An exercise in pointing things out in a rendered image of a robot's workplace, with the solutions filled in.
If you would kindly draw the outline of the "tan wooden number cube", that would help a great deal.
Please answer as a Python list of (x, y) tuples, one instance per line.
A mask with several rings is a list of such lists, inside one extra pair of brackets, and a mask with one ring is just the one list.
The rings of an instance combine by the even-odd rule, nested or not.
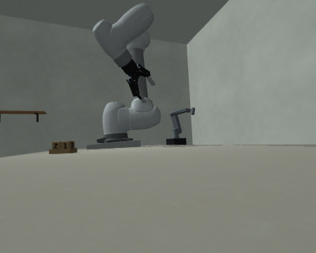
[(52, 142), (52, 149), (61, 149), (62, 142)]
[(62, 141), (62, 149), (74, 148), (74, 141)]

